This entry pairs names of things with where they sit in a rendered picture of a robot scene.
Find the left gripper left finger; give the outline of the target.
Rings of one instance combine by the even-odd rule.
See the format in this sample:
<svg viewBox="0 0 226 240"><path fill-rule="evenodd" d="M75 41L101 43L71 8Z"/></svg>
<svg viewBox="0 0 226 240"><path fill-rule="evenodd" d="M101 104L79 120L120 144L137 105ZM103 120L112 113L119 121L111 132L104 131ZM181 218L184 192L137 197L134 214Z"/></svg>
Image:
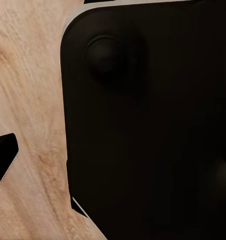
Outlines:
<svg viewBox="0 0 226 240"><path fill-rule="evenodd" d="M0 181L19 152L14 133L0 136Z"/></svg>

